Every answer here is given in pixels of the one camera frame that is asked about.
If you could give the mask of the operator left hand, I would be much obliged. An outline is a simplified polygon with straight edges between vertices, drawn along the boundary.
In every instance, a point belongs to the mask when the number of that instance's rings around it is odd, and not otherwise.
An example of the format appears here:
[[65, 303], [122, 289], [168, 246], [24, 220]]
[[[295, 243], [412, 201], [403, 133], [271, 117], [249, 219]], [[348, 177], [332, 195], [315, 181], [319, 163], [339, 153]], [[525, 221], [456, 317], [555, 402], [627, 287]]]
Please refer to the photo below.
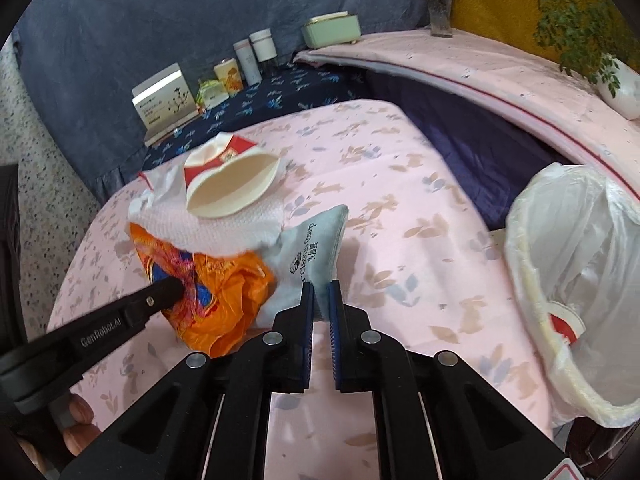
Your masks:
[[[85, 399], [76, 393], [66, 394], [64, 399], [68, 401], [67, 408], [58, 413], [58, 418], [52, 426], [52, 434], [47, 436], [46, 430], [36, 428], [34, 436], [40, 442], [53, 444], [63, 442], [66, 447], [65, 456], [70, 458], [70, 456], [78, 456], [88, 448], [99, 437], [101, 431], [93, 425], [94, 413]], [[50, 461], [50, 453], [42, 454], [35, 447], [34, 442], [24, 438], [18, 438], [17, 442], [40, 474], [44, 474], [48, 479], [56, 478], [58, 472], [64, 468], [64, 466], [55, 466]]]

